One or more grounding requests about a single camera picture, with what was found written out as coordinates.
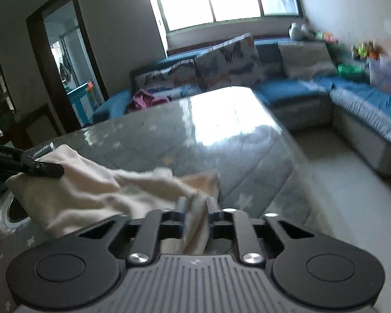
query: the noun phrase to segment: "sofa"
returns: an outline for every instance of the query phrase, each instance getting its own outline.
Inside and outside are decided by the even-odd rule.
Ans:
[[[288,78],[288,67],[286,60],[283,60],[281,45],[291,43],[289,38],[254,42],[259,56],[258,64],[267,72],[264,81],[250,86],[257,98],[290,131],[333,126],[372,169],[383,176],[390,176],[391,96],[368,84],[342,79],[333,72],[329,76],[313,76],[307,82],[301,78]],[[131,71],[132,92],[142,88],[142,76],[145,74],[167,70],[183,60],[195,59],[197,63],[198,57],[211,50],[203,48],[173,55]],[[182,85],[175,90],[176,98],[182,98],[209,89],[203,86],[203,79],[200,80],[200,72],[197,72],[196,78],[183,80]],[[131,93],[122,92],[121,96],[115,95],[115,102],[112,98],[106,102],[103,116],[97,110],[94,122],[125,114],[126,105],[131,98]]]

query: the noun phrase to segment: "beige cloth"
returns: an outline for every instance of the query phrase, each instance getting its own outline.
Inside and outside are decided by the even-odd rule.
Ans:
[[[209,238],[206,199],[217,201],[216,171],[174,177],[168,168],[137,173],[112,170],[85,159],[67,145],[39,159],[63,165],[61,179],[19,173],[7,180],[15,197],[40,228],[60,237],[119,213],[143,218],[153,209],[174,209],[189,199],[184,238],[162,243],[163,253],[202,254]]]

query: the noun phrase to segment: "sofa backrest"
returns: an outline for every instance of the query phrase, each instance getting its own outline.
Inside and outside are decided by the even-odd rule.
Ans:
[[[284,67],[282,64],[281,53],[278,48],[278,43],[291,41],[288,37],[282,38],[273,38],[273,39],[262,39],[255,40],[255,46],[258,50],[259,59],[261,63],[267,66],[267,70],[274,77],[285,76]],[[211,47],[200,48],[197,50],[192,50],[180,54],[175,54],[167,57],[166,59],[147,64],[140,68],[136,68],[130,72],[130,81],[132,82],[133,91],[137,91],[138,86],[136,84],[135,77],[143,74],[152,72],[153,70],[161,70],[172,66],[174,63],[179,62],[184,59],[193,59],[197,55],[203,53],[204,51],[210,49]]]

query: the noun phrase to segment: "tiled floor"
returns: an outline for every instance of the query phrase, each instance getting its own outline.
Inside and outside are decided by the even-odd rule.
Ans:
[[[387,280],[376,304],[391,313],[391,178],[382,179],[329,128],[294,134],[346,222],[349,242],[374,254]]]

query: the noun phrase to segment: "door frame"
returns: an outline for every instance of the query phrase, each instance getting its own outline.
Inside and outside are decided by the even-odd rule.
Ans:
[[[95,78],[100,87],[101,94],[106,101],[109,98],[102,76],[97,66],[90,39],[85,28],[84,19],[82,18],[80,3],[78,0],[49,0],[32,15],[26,19],[26,26],[29,32],[32,49],[38,64],[39,71],[42,75],[45,88],[49,94],[53,107],[67,133],[74,132],[81,128],[80,123],[75,115],[74,109],[68,99],[64,85],[59,76],[58,67],[55,63],[52,51],[49,45],[44,18],[55,12],[69,1],[73,1],[75,14],[78,20],[78,26],[84,41],[84,45],[90,59]]]

